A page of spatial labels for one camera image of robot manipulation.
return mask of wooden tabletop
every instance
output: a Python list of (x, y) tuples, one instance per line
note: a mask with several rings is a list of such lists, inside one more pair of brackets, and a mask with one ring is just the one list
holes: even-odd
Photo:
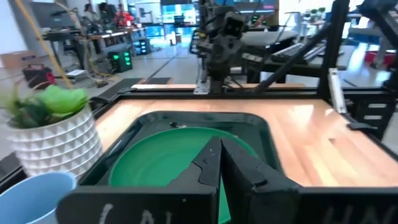
[(270, 126), (285, 175), (304, 186), (398, 185), (398, 163), (322, 100), (122, 100), (96, 121), (103, 149), (153, 111), (256, 114)]

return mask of computer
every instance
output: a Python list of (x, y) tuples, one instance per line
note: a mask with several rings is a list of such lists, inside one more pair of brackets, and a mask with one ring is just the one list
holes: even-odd
[(31, 2), (30, 6), (41, 28), (75, 26), (68, 12), (55, 3)]

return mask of blue cup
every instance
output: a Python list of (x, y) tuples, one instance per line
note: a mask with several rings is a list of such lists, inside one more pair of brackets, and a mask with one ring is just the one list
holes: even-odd
[(23, 180), (0, 195), (0, 223), (56, 224), (58, 202), (75, 187), (75, 176), (68, 172)]

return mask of white textured pot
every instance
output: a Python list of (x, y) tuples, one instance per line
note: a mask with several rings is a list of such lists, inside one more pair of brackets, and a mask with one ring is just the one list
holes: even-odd
[(88, 106), (71, 118), (49, 126), (9, 129), (12, 148), (29, 176), (69, 171), (79, 178), (103, 153)]

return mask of green plate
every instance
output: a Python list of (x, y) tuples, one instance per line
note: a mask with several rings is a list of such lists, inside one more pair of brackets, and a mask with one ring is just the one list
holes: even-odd
[[(109, 185), (115, 187), (165, 187), (188, 168), (189, 163), (213, 137), (235, 139), (250, 154), (253, 148), (242, 139), (211, 128), (179, 128), (157, 133), (133, 145), (115, 163)], [(223, 182), (218, 223), (231, 219)]]

